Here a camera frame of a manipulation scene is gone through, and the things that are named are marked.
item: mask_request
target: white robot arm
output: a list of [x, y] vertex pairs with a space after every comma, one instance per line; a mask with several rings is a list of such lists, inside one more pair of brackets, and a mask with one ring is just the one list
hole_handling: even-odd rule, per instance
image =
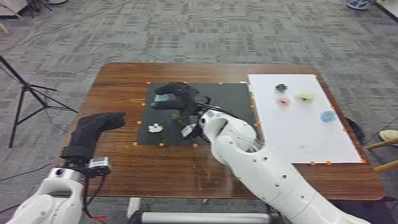
[[[39, 190], [23, 202], [7, 224], [73, 224], [82, 217], [82, 173], [71, 169], [52, 169]], [[70, 197], [54, 196], [71, 192]]]
[[39, 189], [20, 205], [7, 224], [77, 224], [82, 211], [91, 217], [87, 211], [91, 201], [86, 200], [89, 178], [102, 176], [105, 180], [110, 174], [109, 158], [93, 159], [96, 142], [102, 132], [123, 125], [125, 113], [102, 113], [80, 119], [71, 142], [61, 154], [64, 164], [52, 169]]
[[279, 210], [292, 223], [370, 223], [334, 207], [292, 163], [258, 142], [247, 122], [210, 109], [199, 119], [199, 125], [219, 162], [230, 166], [253, 194]]

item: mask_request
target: wooden chair leg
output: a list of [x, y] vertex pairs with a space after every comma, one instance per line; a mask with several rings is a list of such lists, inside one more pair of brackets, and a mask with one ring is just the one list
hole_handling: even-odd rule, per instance
[[379, 167], [375, 167], [375, 171], [377, 173], [388, 172], [389, 170], [398, 168], [398, 160], [384, 165], [381, 165]]
[[397, 144], [397, 143], [398, 143], [398, 138], [395, 138], [395, 139], [391, 139], [391, 140], [388, 140], [388, 141], [384, 141], [384, 142], [381, 142], [381, 143], [370, 145], [370, 146], [366, 147], [366, 149], [368, 149], [368, 150], [377, 149], [377, 148], [381, 148], [381, 147], [384, 147], [384, 146], [388, 146], [388, 145], [393, 145], [393, 144]]
[[20, 16], [18, 12], [11, 9], [11, 7], [7, 5], [0, 5], [0, 6], [11, 11], [18, 19], [23, 20], [23, 17]]
[[4, 32], [9, 33], [7, 27], [2, 23], [0, 23], [0, 28], [2, 28]]

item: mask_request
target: camera stand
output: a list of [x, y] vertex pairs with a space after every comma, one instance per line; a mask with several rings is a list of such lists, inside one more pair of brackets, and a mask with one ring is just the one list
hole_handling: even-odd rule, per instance
[[[9, 139], [9, 148], [13, 148], [15, 146], [15, 137], [16, 137], [16, 127], [18, 125], [29, 120], [31, 117], [34, 117], [34, 115], [47, 109], [55, 109], [55, 110], [66, 110], [66, 111], [73, 111], [75, 113], [78, 113], [78, 111], [66, 106], [64, 103], [59, 102], [59, 100], [55, 100], [38, 89], [45, 89], [45, 90], [50, 90], [50, 91], [57, 91], [57, 89], [54, 88], [48, 88], [45, 86], [39, 86], [39, 85], [34, 85], [31, 84], [15, 68], [11, 67], [9, 65], [9, 62], [6, 61], [4, 57], [0, 56], [0, 62], [6, 66], [6, 68], [9, 69], [11, 71], [11, 74], [15, 76], [15, 79], [16, 81], [22, 83], [22, 95], [20, 95], [20, 102], [18, 102], [18, 108], [16, 108], [16, 117], [15, 117], [15, 125], [13, 125], [13, 132], [11, 132], [11, 139]], [[20, 115], [22, 115], [22, 105], [23, 105], [23, 99], [25, 99], [25, 94], [31, 93], [31, 95], [34, 96], [36, 100], [39, 101], [39, 104], [41, 104], [41, 108], [27, 115], [27, 117], [23, 119], [20, 119]], [[48, 102], [47, 102], [47, 99], [55, 102], [59, 104], [59, 106], [52, 106], [48, 105]]]

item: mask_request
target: floor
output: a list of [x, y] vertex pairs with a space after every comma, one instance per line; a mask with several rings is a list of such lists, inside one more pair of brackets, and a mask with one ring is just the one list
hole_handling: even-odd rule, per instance
[[[80, 108], [100, 67], [110, 62], [308, 64], [324, 73], [345, 112], [372, 136], [398, 116], [398, 25], [372, 7], [343, 0], [71, 0], [32, 19], [2, 20], [0, 54], [23, 77], [59, 89], [52, 96]], [[57, 157], [75, 114], [41, 113], [18, 128], [7, 148], [20, 85], [0, 71], [0, 178]], [[23, 112], [34, 111], [27, 99]], [[398, 159], [391, 147], [368, 153], [379, 165]], [[0, 182], [0, 210], [32, 194], [48, 168]], [[381, 175], [398, 197], [398, 170]], [[123, 223], [126, 199], [100, 198], [93, 213]], [[153, 211], [263, 211], [256, 201], [148, 200]], [[13, 210], [0, 214], [0, 223]]]

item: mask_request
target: white poster board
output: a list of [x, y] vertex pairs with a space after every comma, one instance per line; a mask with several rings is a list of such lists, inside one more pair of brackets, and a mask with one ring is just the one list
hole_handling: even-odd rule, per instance
[[[361, 163], [340, 118], [331, 122], [320, 119], [322, 112], [334, 109], [317, 76], [253, 74], [249, 82], [265, 144], [286, 160], [292, 163]], [[276, 90], [279, 84], [288, 86], [285, 93]], [[302, 101], [297, 97], [301, 91], [315, 94], [313, 101]], [[288, 105], [279, 103], [281, 97], [288, 97]]]

